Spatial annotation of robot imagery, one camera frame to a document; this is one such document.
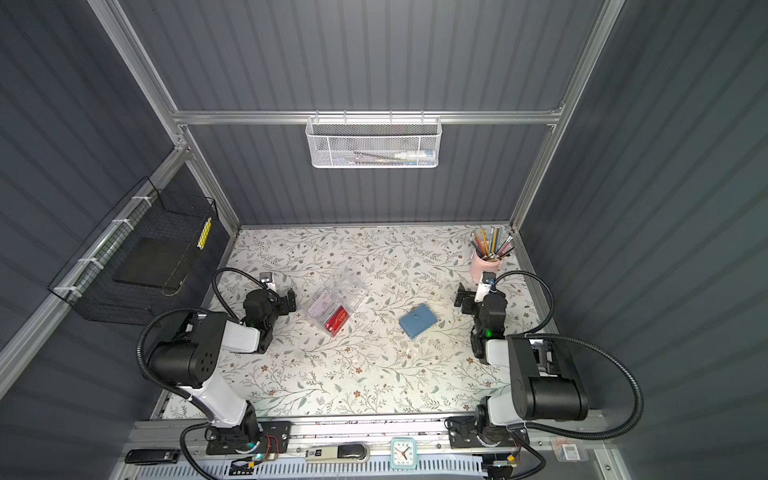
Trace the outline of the clear acrylic organizer box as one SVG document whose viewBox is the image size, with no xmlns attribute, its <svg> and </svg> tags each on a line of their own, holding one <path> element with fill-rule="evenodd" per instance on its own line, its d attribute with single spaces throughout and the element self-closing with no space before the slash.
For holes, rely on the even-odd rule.
<svg viewBox="0 0 768 480">
<path fill-rule="evenodd" d="M 305 308 L 310 322 L 335 337 L 368 295 L 356 270 L 343 266 L 315 292 Z"/>
</svg>

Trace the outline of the blue leather card holder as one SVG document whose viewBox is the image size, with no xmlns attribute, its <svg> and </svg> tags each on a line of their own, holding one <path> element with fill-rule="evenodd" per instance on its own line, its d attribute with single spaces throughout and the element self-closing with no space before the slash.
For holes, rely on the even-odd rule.
<svg viewBox="0 0 768 480">
<path fill-rule="evenodd" d="M 436 323 L 436 315 L 426 304 L 417 306 L 399 320 L 401 329 L 410 339 L 417 338 Z"/>
</svg>

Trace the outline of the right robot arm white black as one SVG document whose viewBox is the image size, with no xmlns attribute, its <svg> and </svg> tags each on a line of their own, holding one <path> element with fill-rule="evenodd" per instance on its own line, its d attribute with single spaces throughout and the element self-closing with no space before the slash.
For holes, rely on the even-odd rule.
<svg viewBox="0 0 768 480">
<path fill-rule="evenodd" d="M 589 412 L 587 394 L 572 356 L 551 339 L 505 333 L 507 301 L 503 293 L 481 295 L 459 286 L 454 306 L 473 319 L 470 345 L 474 359 L 503 368 L 509 391 L 484 397 L 468 427 L 458 434 L 470 443 L 498 445 L 511 442 L 505 430 L 521 434 L 533 420 L 581 421 Z"/>
</svg>

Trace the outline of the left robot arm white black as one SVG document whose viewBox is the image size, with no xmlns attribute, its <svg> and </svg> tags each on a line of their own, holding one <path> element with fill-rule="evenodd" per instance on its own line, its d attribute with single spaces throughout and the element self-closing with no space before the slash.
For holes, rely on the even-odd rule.
<svg viewBox="0 0 768 480">
<path fill-rule="evenodd" d="M 274 326 L 281 316 L 297 309 L 296 294 L 289 289 L 281 296 L 259 289 L 246 295 L 245 319 L 226 312 L 179 308 L 150 321 L 139 336 L 137 363 L 142 374 L 162 389 L 190 402 L 204 413 L 203 427 L 211 441 L 229 450 L 251 453 L 270 446 L 272 439 L 260 426 L 253 405 L 236 394 L 217 372 L 219 354 L 264 354 L 273 341 Z M 176 317 L 182 322 L 174 336 L 145 351 L 149 331 L 160 321 Z"/>
</svg>

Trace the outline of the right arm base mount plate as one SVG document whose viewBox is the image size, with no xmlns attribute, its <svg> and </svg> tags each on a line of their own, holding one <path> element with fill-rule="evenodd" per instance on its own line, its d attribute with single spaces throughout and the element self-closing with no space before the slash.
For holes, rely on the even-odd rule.
<svg viewBox="0 0 768 480">
<path fill-rule="evenodd" d="M 525 429 L 511 429 L 486 423 L 473 415 L 451 416 L 444 420 L 449 442 L 454 449 L 511 448 L 521 449 L 528 442 Z"/>
</svg>

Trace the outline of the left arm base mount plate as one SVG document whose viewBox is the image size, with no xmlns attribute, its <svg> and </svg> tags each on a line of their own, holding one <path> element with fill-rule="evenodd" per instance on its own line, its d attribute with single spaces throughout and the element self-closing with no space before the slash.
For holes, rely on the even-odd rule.
<svg viewBox="0 0 768 480">
<path fill-rule="evenodd" d="M 209 427 L 204 433 L 206 454 L 282 454 L 287 451 L 292 426 L 288 421 L 260 421 L 256 433 L 247 433 L 244 427 Z"/>
</svg>

